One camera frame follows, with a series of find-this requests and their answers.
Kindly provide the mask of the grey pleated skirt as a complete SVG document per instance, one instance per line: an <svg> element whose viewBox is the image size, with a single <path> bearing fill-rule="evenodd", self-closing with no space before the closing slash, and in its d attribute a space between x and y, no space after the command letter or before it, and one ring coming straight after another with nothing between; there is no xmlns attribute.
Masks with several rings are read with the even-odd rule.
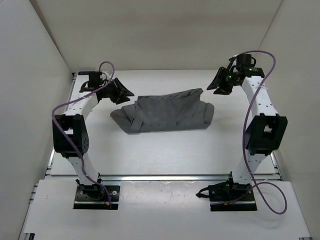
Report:
<svg viewBox="0 0 320 240"><path fill-rule="evenodd" d="M215 107L201 100L201 88L166 95L139 96L133 104L110 113L128 135L207 129Z"/></svg>

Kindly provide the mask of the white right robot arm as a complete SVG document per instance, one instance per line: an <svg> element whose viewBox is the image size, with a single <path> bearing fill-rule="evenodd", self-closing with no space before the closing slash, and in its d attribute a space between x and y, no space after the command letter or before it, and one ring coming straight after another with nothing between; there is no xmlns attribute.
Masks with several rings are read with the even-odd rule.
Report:
<svg viewBox="0 0 320 240"><path fill-rule="evenodd" d="M287 118L274 108L264 77L261 68L245 67L231 72L222 66L207 87L216 95L230 95L233 87L240 86L249 102L242 134L243 157L230 173L233 182L224 187L224 195L229 200L236 200L242 195L240 185L249 185L251 175L261 162L279 148L288 124Z"/></svg>

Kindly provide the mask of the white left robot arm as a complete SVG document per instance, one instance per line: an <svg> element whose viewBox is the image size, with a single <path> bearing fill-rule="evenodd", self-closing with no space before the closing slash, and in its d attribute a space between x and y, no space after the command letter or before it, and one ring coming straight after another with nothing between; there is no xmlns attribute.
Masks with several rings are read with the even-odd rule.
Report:
<svg viewBox="0 0 320 240"><path fill-rule="evenodd" d="M87 189L93 199L101 198L105 187L88 155L90 140L86 119L102 99L118 105L133 96L117 77L100 79L97 83L88 80L80 86L77 98L57 105L51 112L54 150L73 166L77 184Z"/></svg>

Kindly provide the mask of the dark label sticker left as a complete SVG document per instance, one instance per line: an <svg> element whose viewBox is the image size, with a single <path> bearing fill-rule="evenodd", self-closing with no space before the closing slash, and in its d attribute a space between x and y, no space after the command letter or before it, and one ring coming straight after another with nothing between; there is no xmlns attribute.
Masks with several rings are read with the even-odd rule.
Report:
<svg viewBox="0 0 320 240"><path fill-rule="evenodd" d="M79 71L78 72L78 75L89 75L89 72L88 71Z"/></svg>

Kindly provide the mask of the aluminium table edge rail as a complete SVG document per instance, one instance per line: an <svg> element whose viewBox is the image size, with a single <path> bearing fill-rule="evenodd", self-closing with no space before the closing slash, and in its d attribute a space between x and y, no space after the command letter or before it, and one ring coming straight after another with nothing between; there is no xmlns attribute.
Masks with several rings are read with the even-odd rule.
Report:
<svg viewBox="0 0 320 240"><path fill-rule="evenodd" d="M54 180L75 180L75 175L46 175L44 179ZM103 175L103 181L225 181L227 175ZM256 180L281 180L279 174L258 174L255 175Z"/></svg>

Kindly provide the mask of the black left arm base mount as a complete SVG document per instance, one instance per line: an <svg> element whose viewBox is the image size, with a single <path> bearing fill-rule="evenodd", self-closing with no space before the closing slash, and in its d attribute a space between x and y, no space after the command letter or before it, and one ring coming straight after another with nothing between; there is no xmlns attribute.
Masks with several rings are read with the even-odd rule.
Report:
<svg viewBox="0 0 320 240"><path fill-rule="evenodd" d="M105 185L105 189L97 184L84 185L76 180L77 188L74 197L73 209L75 210L118 210L120 199L120 185Z"/></svg>

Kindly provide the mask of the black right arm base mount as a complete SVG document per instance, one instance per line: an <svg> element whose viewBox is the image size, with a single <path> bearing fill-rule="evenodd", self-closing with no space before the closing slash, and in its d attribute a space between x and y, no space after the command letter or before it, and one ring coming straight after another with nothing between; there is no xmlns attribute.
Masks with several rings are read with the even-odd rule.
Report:
<svg viewBox="0 0 320 240"><path fill-rule="evenodd" d="M251 184L238 184L227 180L208 185L195 194L209 199L211 212L253 212L257 204Z"/></svg>

